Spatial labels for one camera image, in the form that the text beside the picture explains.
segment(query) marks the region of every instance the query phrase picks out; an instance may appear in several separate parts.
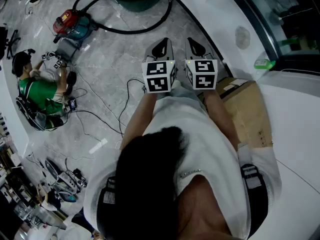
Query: white shoe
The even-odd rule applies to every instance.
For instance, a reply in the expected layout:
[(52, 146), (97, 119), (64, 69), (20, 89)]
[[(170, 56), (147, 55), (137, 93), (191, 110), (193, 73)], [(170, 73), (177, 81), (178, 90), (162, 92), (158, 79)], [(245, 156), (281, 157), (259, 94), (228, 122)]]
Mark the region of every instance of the white shoe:
[(37, 0), (35, 2), (30, 2), (30, 5), (36, 6), (40, 3), (41, 0)]

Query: fiducial marker cube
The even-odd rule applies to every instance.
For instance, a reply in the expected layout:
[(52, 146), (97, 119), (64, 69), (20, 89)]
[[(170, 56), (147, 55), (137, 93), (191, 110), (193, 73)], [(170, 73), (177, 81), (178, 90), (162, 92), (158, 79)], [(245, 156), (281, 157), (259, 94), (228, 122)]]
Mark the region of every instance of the fiducial marker cube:
[(185, 72), (194, 90), (216, 89), (218, 76), (216, 59), (187, 59)]
[(144, 62), (142, 76), (148, 94), (170, 92), (177, 77), (176, 61)]

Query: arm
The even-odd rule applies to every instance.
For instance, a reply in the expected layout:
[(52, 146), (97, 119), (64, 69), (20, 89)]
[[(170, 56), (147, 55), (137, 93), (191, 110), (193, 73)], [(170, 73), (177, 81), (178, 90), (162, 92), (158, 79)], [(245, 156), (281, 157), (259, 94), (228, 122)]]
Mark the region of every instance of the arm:
[(120, 150), (123, 150), (135, 137), (144, 134), (152, 120), (156, 101), (156, 93), (148, 93), (143, 96), (125, 129)]
[(59, 94), (63, 94), (67, 90), (67, 69), (66, 69), (66, 65), (65, 64), (61, 65), (60, 70), (61, 70), (61, 77), (60, 77), (60, 81), (57, 82), (56, 92), (59, 93)]
[(44, 201), (48, 203), (48, 193), (44, 190), (41, 184), (39, 184), (39, 187), (41, 188), (42, 192), (44, 193)]
[(219, 94), (216, 90), (204, 91), (204, 98), (209, 117), (228, 138), (234, 149), (238, 151), (238, 144), (240, 143), (240, 140), (238, 138), (236, 127)]
[(37, 65), (35, 65), (35, 67), (33, 69), (34, 70), (39, 70), (43, 63), (44, 63), (44, 61), (41, 60)]

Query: black hose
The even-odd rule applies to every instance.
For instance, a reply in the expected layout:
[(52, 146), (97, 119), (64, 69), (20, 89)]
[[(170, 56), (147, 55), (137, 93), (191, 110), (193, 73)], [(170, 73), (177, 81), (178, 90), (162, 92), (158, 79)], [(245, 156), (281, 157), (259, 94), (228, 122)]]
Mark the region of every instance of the black hose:
[[(77, 10), (77, 5), (79, 3), (80, 0), (75, 0), (74, 4), (73, 4), (73, 7), (72, 7), (72, 10), (73, 11), (76, 11)], [(93, 6), (96, 2), (98, 2), (99, 0), (93, 0), (91, 3), (89, 3), (85, 8), (83, 8), (81, 11), (82, 12), (87, 12), (87, 10)]]
[[(78, 5), (80, 0), (76, 0), (74, 2), (74, 5), (72, 7), (72, 10), (76, 10), (76, 7)], [(81, 10), (81, 12), (86, 12), (92, 5), (94, 5), (96, 2), (98, 2), (99, 0), (93, 0), (91, 3), (89, 3), (85, 8), (83, 8)], [(146, 29), (140, 29), (140, 30), (121, 30), (121, 29), (115, 29), (115, 28), (111, 28), (111, 27), (107, 27), (105, 25), (102, 25), (100, 23), (94, 22), (94, 24), (97, 26), (97, 28), (106, 30), (106, 31), (110, 31), (110, 32), (114, 32), (114, 33), (118, 33), (118, 34), (123, 34), (123, 35), (136, 35), (136, 34), (142, 34), (142, 33), (146, 33), (149, 32), (151, 30), (154, 30), (155, 28), (159, 27), (162, 23), (164, 23), (166, 21), (166, 19), (168, 18), (170, 11), (172, 8), (172, 0), (169, 1), (168, 4), (168, 8), (165, 12), (165, 14), (162, 16), (162, 18), (154, 25), (146, 28)]]

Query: white paper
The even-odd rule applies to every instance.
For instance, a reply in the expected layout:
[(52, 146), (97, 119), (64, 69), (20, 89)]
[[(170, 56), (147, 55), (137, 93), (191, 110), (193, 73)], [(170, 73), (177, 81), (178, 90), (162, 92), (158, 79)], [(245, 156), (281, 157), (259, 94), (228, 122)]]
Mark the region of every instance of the white paper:
[(244, 79), (236, 79), (233, 82), (231, 82), (231, 85), (235, 85), (235, 86), (242, 86), (244, 83), (248, 82), (248, 80), (244, 80)]
[(225, 91), (228, 91), (228, 90), (230, 90), (230, 89), (233, 88), (233, 87), (235, 87), (235, 86), (232, 85), (232, 84), (229, 84), (228, 86), (224, 87), (223, 89), (224, 89)]

